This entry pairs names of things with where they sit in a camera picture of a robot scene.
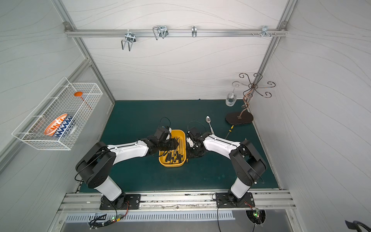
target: robotic arm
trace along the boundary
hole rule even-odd
[[[112,166],[131,158],[156,154],[158,151],[174,150],[178,145],[176,139],[171,138],[169,127],[157,128],[154,135],[134,143],[107,146],[98,142],[77,163],[76,171],[89,188],[98,190],[110,201],[120,196],[123,203],[125,193],[122,193],[121,188],[109,176]]]
[[[253,183],[266,170],[266,163],[250,141],[232,142],[205,132],[201,134],[193,127],[188,132],[189,158],[203,156],[207,151],[219,153],[232,162],[237,179],[229,190],[229,200],[239,202]]]

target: orange ball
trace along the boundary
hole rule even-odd
[[[82,96],[82,92],[76,92],[74,95],[75,95],[75,97],[81,97]]]

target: glass bottle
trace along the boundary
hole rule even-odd
[[[226,105],[233,106],[237,101],[237,95],[233,92],[227,94]]]

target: gray floor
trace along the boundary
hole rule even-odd
[[[286,211],[266,210],[266,221],[263,226],[256,226],[254,232],[292,232]],[[219,221],[221,232],[250,232],[253,224],[249,221],[244,210],[233,211],[235,220]],[[62,232],[91,232],[86,223],[67,223]],[[217,232],[217,221],[206,222],[118,222],[107,227],[99,228],[100,232]]]

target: metal coat rack stand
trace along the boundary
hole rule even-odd
[[[263,94],[259,93],[257,90],[273,88],[276,86],[276,83],[272,81],[268,81],[267,84],[271,86],[259,87],[258,83],[263,78],[263,75],[260,73],[254,74],[255,80],[253,82],[251,82],[249,75],[247,75],[246,73],[239,74],[240,78],[244,78],[245,76],[247,76],[247,78],[249,79],[249,84],[244,84],[239,81],[234,81],[232,83],[233,87],[239,87],[240,85],[244,85],[244,86],[247,86],[248,89],[243,92],[242,99],[243,99],[244,104],[241,106],[243,110],[241,112],[232,112],[226,115],[226,121],[231,125],[243,125],[243,124],[251,123],[254,120],[254,117],[250,112],[247,112],[246,110],[249,107],[249,102],[253,96],[253,93],[257,92],[262,97],[270,98],[272,97],[272,94],[270,92],[265,92],[265,96],[264,96]]]

